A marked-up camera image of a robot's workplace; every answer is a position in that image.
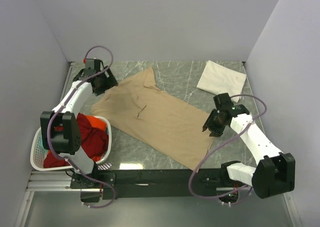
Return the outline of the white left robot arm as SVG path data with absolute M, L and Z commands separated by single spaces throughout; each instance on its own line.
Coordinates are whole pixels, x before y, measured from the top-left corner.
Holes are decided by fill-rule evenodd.
M 81 131 L 77 123 L 85 101 L 92 95 L 101 95 L 117 86 L 118 82 L 110 70 L 97 58 L 85 58 L 85 67 L 73 79 L 68 93 L 51 111 L 40 115 L 43 147 L 59 161 L 69 163 L 88 188 L 96 187 L 100 175 L 94 170 L 97 165 L 85 153 L 81 144 Z

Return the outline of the beige t shirt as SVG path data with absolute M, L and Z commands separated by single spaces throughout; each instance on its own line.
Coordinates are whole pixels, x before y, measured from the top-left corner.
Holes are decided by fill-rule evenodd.
M 208 113 L 159 89 L 152 67 L 108 90 L 91 113 L 193 171 L 214 140 L 203 131 Z

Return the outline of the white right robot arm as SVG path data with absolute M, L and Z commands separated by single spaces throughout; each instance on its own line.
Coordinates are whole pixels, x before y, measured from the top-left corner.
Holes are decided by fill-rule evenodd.
M 215 108 L 202 129 L 210 136 L 220 137 L 230 127 L 251 152 L 256 167 L 240 161 L 221 164 L 219 180 L 230 187 L 240 182 L 253 188 L 257 196 L 266 199 L 291 192 L 295 188 L 296 160 L 291 153 L 283 153 L 255 123 L 255 117 L 243 104 L 234 104 L 228 93 L 213 97 Z

